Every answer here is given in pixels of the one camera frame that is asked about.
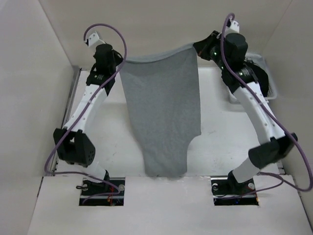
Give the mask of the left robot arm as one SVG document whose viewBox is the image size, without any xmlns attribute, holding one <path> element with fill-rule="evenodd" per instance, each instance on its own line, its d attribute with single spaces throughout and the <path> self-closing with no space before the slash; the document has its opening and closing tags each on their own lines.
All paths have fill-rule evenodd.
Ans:
<svg viewBox="0 0 313 235">
<path fill-rule="evenodd" d="M 95 47 L 93 57 L 95 64 L 87 77 L 82 99 L 67 123 L 55 129 L 53 138 L 55 143 L 62 141 L 57 149 L 59 159 L 98 178 L 93 183 L 93 189 L 97 194 L 105 195 L 110 189 L 110 183 L 105 180 L 107 171 L 96 160 L 96 149 L 87 131 L 115 84 L 114 73 L 123 57 L 112 45 L 104 42 Z"/>
</svg>

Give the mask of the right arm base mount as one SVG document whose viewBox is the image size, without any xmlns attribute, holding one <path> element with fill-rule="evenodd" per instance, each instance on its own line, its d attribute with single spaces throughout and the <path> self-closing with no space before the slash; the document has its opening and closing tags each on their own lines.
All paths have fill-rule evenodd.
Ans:
<svg viewBox="0 0 313 235">
<path fill-rule="evenodd" d="M 227 177 L 212 177 L 211 188 L 215 206 L 258 206 L 254 180 L 231 186 Z"/>
</svg>

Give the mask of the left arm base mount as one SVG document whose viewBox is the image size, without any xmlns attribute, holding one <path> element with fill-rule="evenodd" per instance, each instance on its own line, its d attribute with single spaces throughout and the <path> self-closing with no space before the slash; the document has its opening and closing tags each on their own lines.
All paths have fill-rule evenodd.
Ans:
<svg viewBox="0 0 313 235">
<path fill-rule="evenodd" d="M 118 187 L 97 183 L 84 178 L 76 189 L 80 190 L 79 206 L 123 206 L 125 195 L 125 178 L 110 178 L 109 181 Z"/>
</svg>

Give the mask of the grey tank top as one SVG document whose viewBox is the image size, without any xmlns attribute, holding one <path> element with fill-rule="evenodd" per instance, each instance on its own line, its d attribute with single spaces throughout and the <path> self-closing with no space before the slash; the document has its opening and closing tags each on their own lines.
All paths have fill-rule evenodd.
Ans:
<svg viewBox="0 0 313 235">
<path fill-rule="evenodd" d="M 182 176 L 188 146 L 201 134 L 198 61 L 192 44 L 128 58 L 120 78 L 146 175 Z"/>
</svg>

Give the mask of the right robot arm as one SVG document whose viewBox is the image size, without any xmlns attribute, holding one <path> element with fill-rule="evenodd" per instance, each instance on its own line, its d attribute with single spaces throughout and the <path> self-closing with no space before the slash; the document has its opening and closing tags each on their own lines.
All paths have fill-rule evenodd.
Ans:
<svg viewBox="0 0 313 235">
<path fill-rule="evenodd" d="M 254 63 L 247 62 L 247 42 L 239 33 L 227 34 L 221 47 L 221 34 L 213 31 L 206 39 L 193 44 L 198 56 L 214 61 L 222 71 L 222 80 L 247 113 L 257 134 L 259 146 L 248 151 L 248 158 L 229 172 L 227 188 L 239 193 L 245 183 L 269 164 L 285 158 L 294 147 L 293 141 L 262 109 L 269 110 L 265 100 L 268 75 Z"/>
</svg>

